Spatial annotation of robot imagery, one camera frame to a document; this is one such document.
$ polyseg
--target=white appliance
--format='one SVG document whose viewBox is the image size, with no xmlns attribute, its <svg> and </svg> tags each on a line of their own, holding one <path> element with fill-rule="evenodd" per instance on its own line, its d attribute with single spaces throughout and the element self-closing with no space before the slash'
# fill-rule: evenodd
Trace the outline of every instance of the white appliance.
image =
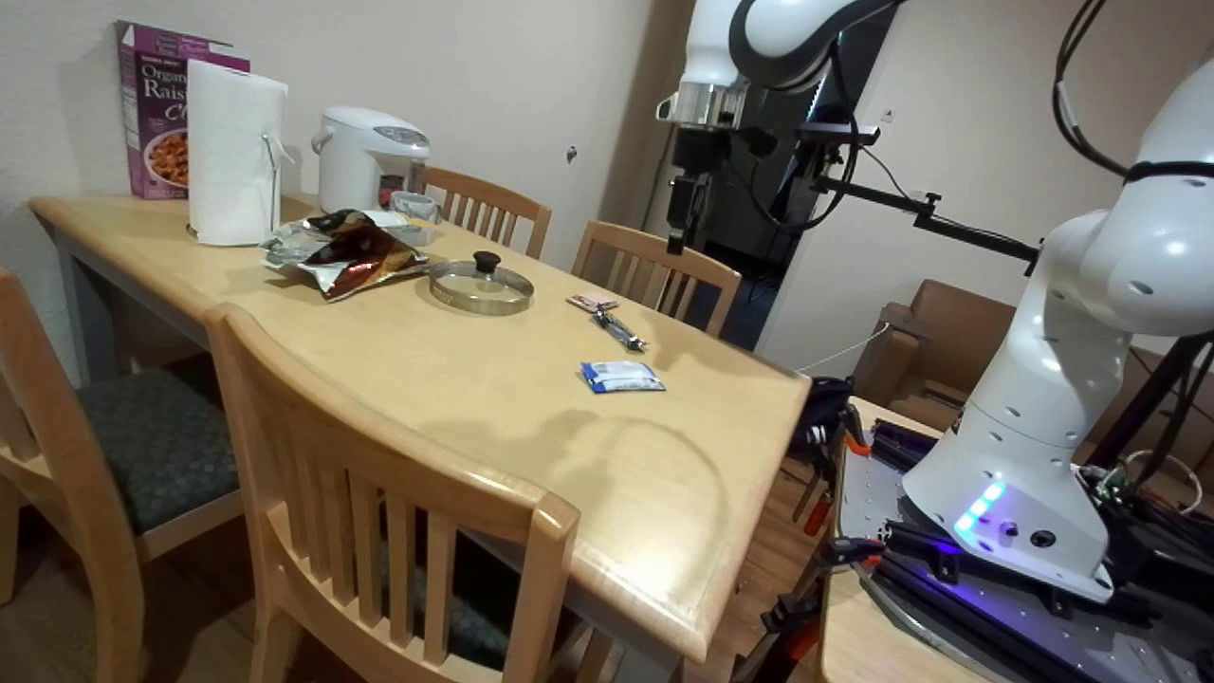
<svg viewBox="0 0 1214 683">
<path fill-rule="evenodd" d="M 384 110 L 329 107 L 311 153 L 320 154 L 320 205 L 325 211 L 390 209 L 390 193 L 425 190 L 428 138 Z"/>
<path fill-rule="evenodd" d="M 282 110 L 290 86 L 189 61 L 189 226 L 199 243 L 265 243 L 282 223 Z"/>
</svg>

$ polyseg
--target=cardboard box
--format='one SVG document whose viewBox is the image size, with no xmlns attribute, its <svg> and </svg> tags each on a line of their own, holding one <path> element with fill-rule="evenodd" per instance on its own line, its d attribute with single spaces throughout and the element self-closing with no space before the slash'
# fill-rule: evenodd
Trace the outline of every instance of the cardboard box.
<svg viewBox="0 0 1214 683">
<path fill-rule="evenodd" d="M 189 190 L 186 61 L 249 70 L 229 42 L 118 24 L 127 167 L 136 199 L 182 202 Z"/>
</svg>

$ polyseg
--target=wooden chair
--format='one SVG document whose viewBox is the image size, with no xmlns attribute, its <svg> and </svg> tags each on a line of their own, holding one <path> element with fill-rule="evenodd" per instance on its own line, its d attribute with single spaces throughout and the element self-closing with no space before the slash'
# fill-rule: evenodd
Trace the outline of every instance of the wooden chair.
<svg viewBox="0 0 1214 683">
<path fill-rule="evenodd" d="M 697 291 L 711 285 L 716 298 L 697 315 L 711 333 L 722 333 L 740 288 L 740 272 L 725 262 L 692 245 L 669 254 L 660 236 L 609 221 L 585 226 L 574 272 L 674 320 L 693 320 Z"/>
<path fill-rule="evenodd" d="M 533 223 L 526 254 L 533 258 L 544 254 L 544 239 L 552 223 L 547 205 L 516 190 L 495 187 L 485 177 L 444 169 L 444 167 L 425 167 L 425 187 L 439 190 L 444 221 L 464 223 L 468 233 L 485 236 L 495 243 L 516 245 L 521 221 Z"/>
<path fill-rule="evenodd" d="M 303 629 L 365 679 L 544 679 L 577 508 L 387 429 L 241 309 L 208 339 L 253 553 L 249 679 L 284 679 Z M 501 587 L 464 531 L 523 548 L 523 569 Z"/>
<path fill-rule="evenodd" d="M 208 359 L 72 392 L 38 315 L 0 268 L 0 602 L 16 597 L 21 508 L 79 553 L 96 683 L 145 668 L 141 567 L 241 517 Z"/>
</svg>

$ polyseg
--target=beige wall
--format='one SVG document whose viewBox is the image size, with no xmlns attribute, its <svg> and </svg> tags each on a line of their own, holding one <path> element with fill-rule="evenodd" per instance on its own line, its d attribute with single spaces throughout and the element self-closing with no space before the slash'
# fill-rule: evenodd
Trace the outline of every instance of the beige wall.
<svg viewBox="0 0 1214 683">
<path fill-rule="evenodd" d="M 1035 243 L 1099 209 L 1116 183 L 1079 159 L 1052 121 L 1056 44 L 1079 0 L 908 0 L 868 78 L 863 121 L 908 190 L 946 193 L 942 211 Z M 1131 159 L 1173 85 L 1214 58 L 1208 0 L 1116 0 L 1069 70 L 1084 133 Z M 886 298 L 921 276 L 1022 297 L 1022 262 L 913 233 L 911 217 L 843 202 L 803 236 L 763 329 L 763 357 L 845 374 Z"/>
<path fill-rule="evenodd" d="M 5 0 L 0 267 L 67 349 L 62 272 L 32 193 L 127 193 L 114 19 L 234 42 L 284 78 L 290 190 L 317 190 L 309 139 L 333 104 L 390 110 L 433 159 L 556 205 L 547 258 L 567 267 L 587 217 L 639 221 L 674 78 L 669 0 Z"/>
</svg>

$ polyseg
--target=chair back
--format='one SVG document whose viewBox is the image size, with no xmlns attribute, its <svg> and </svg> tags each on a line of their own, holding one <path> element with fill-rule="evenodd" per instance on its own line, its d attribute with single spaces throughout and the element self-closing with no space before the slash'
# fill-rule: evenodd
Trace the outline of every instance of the chair back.
<svg viewBox="0 0 1214 683">
<path fill-rule="evenodd" d="M 246 494 L 260 602 L 279 598 L 365 679 L 544 679 L 577 508 L 390 426 L 241 309 L 218 312 L 208 339 Z M 464 531 L 523 549 L 501 673 L 448 649 Z"/>
<path fill-rule="evenodd" d="M 5 268 L 0 320 L 0 484 L 33 505 L 91 578 L 136 574 L 136 544 L 107 457 L 23 285 Z"/>
<path fill-rule="evenodd" d="M 702 328 L 711 333 L 725 329 L 740 288 L 740 272 L 725 262 L 692 245 L 669 254 L 660 236 L 611 221 L 593 221 L 585 226 L 574 272 L 672 320 L 707 320 Z"/>
<path fill-rule="evenodd" d="M 464 223 L 468 233 L 504 245 L 516 245 L 516 233 L 526 226 L 526 254 L 533 258 L 544 254 L 544 239 L 552 223 L 547 205 L 516 190 L 495 187 L 485 177 L 444 169 L 444 167 L 425 167 L 425 187 L 439 190 L 444 221 Z"/>
</svg>

